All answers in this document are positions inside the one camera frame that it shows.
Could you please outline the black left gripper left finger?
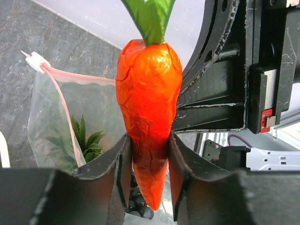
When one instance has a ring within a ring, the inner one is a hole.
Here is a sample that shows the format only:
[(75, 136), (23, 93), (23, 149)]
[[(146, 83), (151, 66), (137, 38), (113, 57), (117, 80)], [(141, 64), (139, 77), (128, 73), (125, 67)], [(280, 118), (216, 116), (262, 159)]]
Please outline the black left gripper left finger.
[(130, 138), (72, 173), (1, 169), (3, 225), (121, 225), (131, 180)]

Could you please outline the orange toy pineapple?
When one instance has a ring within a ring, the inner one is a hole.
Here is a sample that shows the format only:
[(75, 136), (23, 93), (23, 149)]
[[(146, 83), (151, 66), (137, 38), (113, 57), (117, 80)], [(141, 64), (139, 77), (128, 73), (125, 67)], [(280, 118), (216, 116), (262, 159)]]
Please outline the orange toy pineapple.
[[(100, 156), (102, 152), (102, 145), (99, 144), (100, 140), (105, 136), (105, 133), (97, 131), (86, 137), (86, 123), (84, 116), (80, 121), (76, 121), (74, 116), (71, 117), (71, 124), (75, 134), (75, 142), (80, 146), (80, 152), (82, 153), (85, 161), (88, 163), (96, 157)], [(45, 139), (53, 144), (51, 147), (51, 158), (57, 158), (57, 166), (60, 169), (71, 172), (78, 167), (75, 160), (75, 153), (72, 145), (72, 141), (67, 139), (66, 134), (62, 134), (57, 129), (56, 136), (48, 136)]]

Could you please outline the dark toy grape bunch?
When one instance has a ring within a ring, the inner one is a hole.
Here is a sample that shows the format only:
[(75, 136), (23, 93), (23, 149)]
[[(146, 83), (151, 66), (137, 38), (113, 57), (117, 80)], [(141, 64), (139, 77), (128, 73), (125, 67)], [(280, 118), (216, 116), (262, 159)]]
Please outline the dark toy grape bunch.
[(129, 213), (138, 217), (152, 220), (154, 211), (147, 205), (140, 189), (137, 185), (134, 172), (131, 173), (130, 193), (128, 207), (125, 208), (125, 213)]

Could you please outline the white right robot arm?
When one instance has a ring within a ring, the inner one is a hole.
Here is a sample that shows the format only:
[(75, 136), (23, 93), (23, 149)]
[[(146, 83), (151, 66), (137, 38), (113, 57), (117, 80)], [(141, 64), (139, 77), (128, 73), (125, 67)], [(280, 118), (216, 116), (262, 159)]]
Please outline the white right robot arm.
[(300, 79), (297, 0), (206, 0), (184, 69), (170, 140), (169, 173), (179, 225), (297, 225), (300, 154), (223, 146), (190, 150), (179, 133), (267, 132)]

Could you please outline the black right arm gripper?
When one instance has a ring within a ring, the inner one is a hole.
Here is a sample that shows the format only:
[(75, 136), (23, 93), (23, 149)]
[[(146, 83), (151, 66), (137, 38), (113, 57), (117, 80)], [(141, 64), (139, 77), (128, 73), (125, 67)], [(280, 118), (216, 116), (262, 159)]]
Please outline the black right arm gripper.
[(174, 132), (237, 131), (246, 115), (252, 133), (269, 132), (289, 109), (292, 86), (300, 80), (300, 2), (205, 1), (183, 75)]

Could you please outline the orange toy carrot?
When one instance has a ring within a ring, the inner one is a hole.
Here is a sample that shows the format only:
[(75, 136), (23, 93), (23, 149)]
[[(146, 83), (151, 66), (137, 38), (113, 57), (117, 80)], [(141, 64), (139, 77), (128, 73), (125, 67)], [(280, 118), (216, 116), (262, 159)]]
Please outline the orange toy carrot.
[(181, 61), (165, 42), (173, 0), (125, 0), (141, 34), (121, 50), (116, 98), (133, 148), (134, 175), (146, 204), (161, 204), (168, 146), (182, 80)]

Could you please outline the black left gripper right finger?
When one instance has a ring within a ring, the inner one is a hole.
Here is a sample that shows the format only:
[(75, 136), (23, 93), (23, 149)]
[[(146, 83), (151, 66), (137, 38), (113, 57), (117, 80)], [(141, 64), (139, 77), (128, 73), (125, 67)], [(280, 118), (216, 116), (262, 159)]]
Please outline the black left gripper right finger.
[(174, 220), (179, 225), (297, 225), (299, 172), (226, 171), (169, 138)]

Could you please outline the clear zip top bag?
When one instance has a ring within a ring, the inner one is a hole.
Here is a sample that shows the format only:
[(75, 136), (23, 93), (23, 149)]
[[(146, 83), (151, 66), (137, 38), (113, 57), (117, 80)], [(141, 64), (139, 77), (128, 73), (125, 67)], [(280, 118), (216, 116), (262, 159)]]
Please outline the clear zip top bag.
[[(79, 144), (75, 142), (72, 116), (78, 122), (84, 116), (87, 138), (97, 131), (105, 133), (99, 142), (103, 153), (126, 135), (123, 117), (116, 101), (114, 80), (57, 70), (36, 52), (26, 54), (25, 60), (36, 71), (27, 130), (39, 168), (53, 167), (72, 173), (87, 164)], [(45, 138), (56, 136), (55, 129), (66, 134), (67, 139), (72, 141), (78, 167), (71, 172), (60, 169), (57, 166), (58, 159), (50, 156), (53, 144)], [(154, 211), (152, 220), (124, 212), (122, 225), (171, 225), (171, 202), (170, 192), (166, 190), (160, 209)]]

